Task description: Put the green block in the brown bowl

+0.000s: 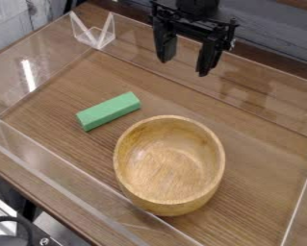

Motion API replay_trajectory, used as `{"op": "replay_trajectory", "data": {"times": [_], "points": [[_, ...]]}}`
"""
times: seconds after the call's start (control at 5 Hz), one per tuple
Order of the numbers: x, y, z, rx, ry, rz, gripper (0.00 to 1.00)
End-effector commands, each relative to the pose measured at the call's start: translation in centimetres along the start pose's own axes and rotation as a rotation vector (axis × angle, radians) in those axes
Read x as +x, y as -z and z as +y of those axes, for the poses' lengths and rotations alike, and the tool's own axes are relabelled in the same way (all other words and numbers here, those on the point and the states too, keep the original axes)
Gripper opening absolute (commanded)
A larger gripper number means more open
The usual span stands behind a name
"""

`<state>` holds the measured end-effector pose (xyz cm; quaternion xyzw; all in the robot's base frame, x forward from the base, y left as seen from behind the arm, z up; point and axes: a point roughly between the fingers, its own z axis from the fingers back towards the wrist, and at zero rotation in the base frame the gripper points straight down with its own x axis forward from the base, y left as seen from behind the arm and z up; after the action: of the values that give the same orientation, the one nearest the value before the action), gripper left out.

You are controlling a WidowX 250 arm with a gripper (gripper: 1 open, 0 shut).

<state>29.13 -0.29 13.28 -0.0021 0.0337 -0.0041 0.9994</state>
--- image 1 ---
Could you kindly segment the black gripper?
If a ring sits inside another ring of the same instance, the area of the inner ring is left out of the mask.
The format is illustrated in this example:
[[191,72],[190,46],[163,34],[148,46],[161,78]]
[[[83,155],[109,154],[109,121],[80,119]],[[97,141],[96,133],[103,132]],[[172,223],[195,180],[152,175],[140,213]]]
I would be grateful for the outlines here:
[[239,26],[235,18],[220,16],[220,0],[152,0],[151,23],[157,59],[168,62],[176,55],[176,35],[204,40],[195,71],[199,77],[216,67],[223,41],[234,40]]

